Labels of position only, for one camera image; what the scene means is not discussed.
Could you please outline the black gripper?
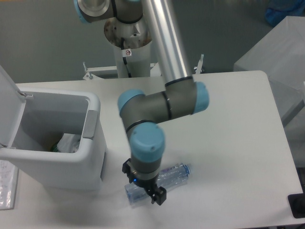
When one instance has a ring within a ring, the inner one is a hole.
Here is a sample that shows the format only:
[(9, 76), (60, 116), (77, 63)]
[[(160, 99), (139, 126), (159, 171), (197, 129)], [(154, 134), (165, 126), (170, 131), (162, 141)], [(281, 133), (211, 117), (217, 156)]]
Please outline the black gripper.
[(134, 183), (135, 185), (142, 187), (151, 197), (151, 203), (156, 203), (157, 205), (162, 205), (166, 200), (166, 189), (157, 186), (157, 178), (159, 173), (138, 173), (131, 172), (131, 159), (128, 158), (122, 165), (122, 172), (126, 174), (129, 183)]

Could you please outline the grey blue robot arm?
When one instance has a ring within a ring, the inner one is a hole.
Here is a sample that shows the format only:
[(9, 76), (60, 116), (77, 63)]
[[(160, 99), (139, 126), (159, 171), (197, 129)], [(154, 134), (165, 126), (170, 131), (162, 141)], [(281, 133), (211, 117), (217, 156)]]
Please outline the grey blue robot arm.
[(118, 99), (119, 114), (131, 148), (122, 172), (130, 183), (145, 190), (152, 203), (167, 197), (157, 185), (165, 150), (165, 135), (159, 123), (204, 111), (209, 94), (193, 79), (185, 56), (179, 27), (170, 0), (76, 0), (75, 10), (84, 23), (106, 20), (104, 34), (117, 47), (127, 76), (132, 78), (130, 58), (137, 48), (156, 45), (165, 90), (146, 95), (130, 89)]

